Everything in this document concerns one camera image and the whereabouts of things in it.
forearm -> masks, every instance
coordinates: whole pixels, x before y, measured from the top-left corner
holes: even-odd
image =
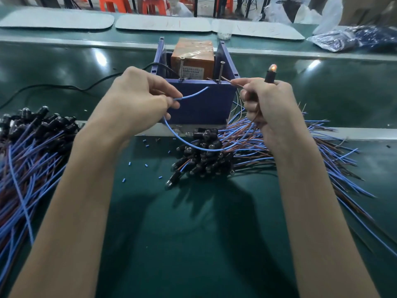
[[[275,159],[300,296],[379,297],[314,140],[302,132],[292,145]]]
[[[84,129],[10,298],[95,296],[117,150]]]

metal bolt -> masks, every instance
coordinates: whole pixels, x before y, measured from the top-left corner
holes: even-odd
[[[181,66],[180,66],[180,68],[179,68],[179,80],[180,81],[182,81],[183,80],[183,78],[182,78],[182,72],[183,72],[183,61],[185,60],[185,58],[181,58]]]
[[[221,69],[219,70],[219,77],[218,77],[218,81],[221,81],[221,76],[222,76],[222,72],[223,72],[223,65],[225,64],[224,61],[221,61]]]

orange box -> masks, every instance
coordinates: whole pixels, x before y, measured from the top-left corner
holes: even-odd
[[[214,47],[211,41],[180,38],[171,55],[171,68],[179,74],[183,60],[182,77],[204,80],[214,73]]]

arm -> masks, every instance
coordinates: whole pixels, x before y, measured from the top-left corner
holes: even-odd
[[[247,117],[261,128],[276,161],[300,297],[379,297],[291,86],[256,79],[236,83],[244,85]],[[259,103],[250,101],[252,92]]]
[[[120,148],[154,125],[181,97],[161,77],[128,68],[77,134],[67,167],[10,298],[95,296],[102,243]]]

label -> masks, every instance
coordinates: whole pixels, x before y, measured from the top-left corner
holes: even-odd
[[[203,80],[204,68],[183,66],[182,77],[196,79],[196,80]]]

